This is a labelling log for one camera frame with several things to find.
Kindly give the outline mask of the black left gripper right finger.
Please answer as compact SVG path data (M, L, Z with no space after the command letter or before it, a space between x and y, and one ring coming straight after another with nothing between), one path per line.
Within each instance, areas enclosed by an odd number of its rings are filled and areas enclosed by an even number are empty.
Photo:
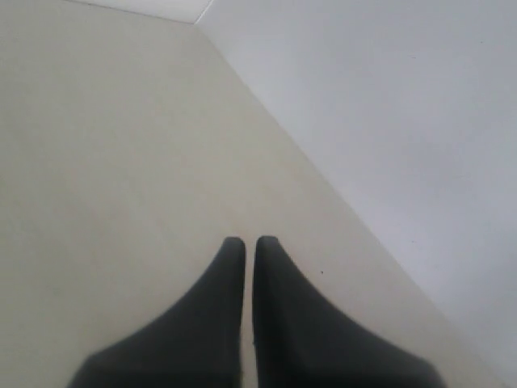
M326 300L273 236L256 243L252 320L261 387L444 385L430 363Z

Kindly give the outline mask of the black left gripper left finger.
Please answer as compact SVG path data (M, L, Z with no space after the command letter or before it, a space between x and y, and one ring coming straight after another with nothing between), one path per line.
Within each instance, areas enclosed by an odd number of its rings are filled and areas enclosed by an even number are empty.
M163 315L89 356L71 387L239 387L245 243L225 238L198 281Z

